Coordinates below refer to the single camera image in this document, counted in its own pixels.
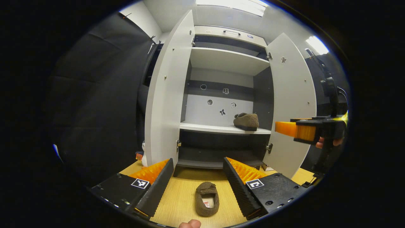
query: hand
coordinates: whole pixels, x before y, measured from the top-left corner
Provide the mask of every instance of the hand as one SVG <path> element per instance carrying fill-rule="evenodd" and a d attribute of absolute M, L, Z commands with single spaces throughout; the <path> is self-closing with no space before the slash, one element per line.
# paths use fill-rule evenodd
<path fill-rule="evenodd" d="M 179 228 L 200 228 L 201 222 L 195 219 L 190 220 L 190 222 L 182 222 L 179 225 Z"/>
<path fill-rule="evenodd" d="M 315 146 L 316 146 L 317 148 L 322 149 L 322 147 L 324 147 L 324 141 L 325 141 L 325 138 L 324 138 L 324 137 L 320 137 L 320 138 L 319 138 L 319 142 L 317 142 Z M 342 144 L 342 143 L 343 143 L 343 138 L 333 140 L 333 145 L 334 145 L 334 146 L 338 146 L 338 145 L 340 145 L 340 144 Z"/>

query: white shelf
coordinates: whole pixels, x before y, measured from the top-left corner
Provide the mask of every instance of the white shelf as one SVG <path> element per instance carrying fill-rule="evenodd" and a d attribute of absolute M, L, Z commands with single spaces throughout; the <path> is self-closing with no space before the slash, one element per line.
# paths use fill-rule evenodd
<path fill-rule="evenodd" d="M 233 73 L 255 76 L 270 63 L 261 58 L 239 52 L 193 47 L 190 55 L 191 65 L 197 68 L 214 69 Z"/>
<path fill-rule="evenodd" d="M 205 132 L 216 132 L 216 133 L 228 133 L 228 134 L 262 134 L 270 135 L 271 131 L 257 128 L 257 131 L 244 131 L 240 128 L 235 127 L 234 125 L 229 125 L 226 127 L 222 126 L 211 126 L 211 125 L 201 125 L 194 123 L 181 122 L 180 129 L 189 130 L 189 131 L 205 131 Z"/>

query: white cabinet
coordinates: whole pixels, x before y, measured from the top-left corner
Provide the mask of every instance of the white cabinet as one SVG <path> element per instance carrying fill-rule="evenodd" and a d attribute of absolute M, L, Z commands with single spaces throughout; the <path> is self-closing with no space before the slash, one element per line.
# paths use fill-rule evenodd
<path fill-rule="evenodd" d="M 149 87 L 148 165 L 173 158 L 176 170 L 181 166 L 221 169 L 227 156 L 254 167 L 264 162 L 290 178 L 299 169 L 309 146 L 271 129 L 274 121 L 316 115 L 311 74 L 285 34 L 267 46 L 263 38 L 247 35 L 194 26 L 192 11 L 173 28 Z M 257 113 L 260 128 L 234 127 L 234 115 L 241 112 Z M 269 144 L 273 144 L 270 154 Z"/>

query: brown shoe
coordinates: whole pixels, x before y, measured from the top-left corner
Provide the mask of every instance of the brown shoe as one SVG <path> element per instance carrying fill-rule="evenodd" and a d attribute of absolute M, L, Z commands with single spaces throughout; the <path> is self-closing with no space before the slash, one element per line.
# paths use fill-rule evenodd
<path fill-rule="evenodd" d="M 217 188 L 211 182 L 204 182 L 196 190 L 196 211 L 201 216 L 211 216 L 218 212 L 220 199 Z"/>
<path fill-rule="evenodd" d="M 257 128 L 259 127 L 259 120 L 257 118 L 257 114 L 247 114 L 242 112 L 235 115 L 233 124 L 235 127 L 245 131 L 257 131 Z"/>

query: drawer handle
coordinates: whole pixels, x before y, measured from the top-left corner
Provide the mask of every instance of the drawer handle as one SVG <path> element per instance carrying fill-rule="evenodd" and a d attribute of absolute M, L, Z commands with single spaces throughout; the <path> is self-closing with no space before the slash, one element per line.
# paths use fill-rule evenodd
<path fill-rule="evenodd" d="M 234 32 L 234 31 L 224 30 L 224 32 Z M 234 33 L 237 33 L 239 36 L 241 35 L 239 32 L 234 32 Z"/>

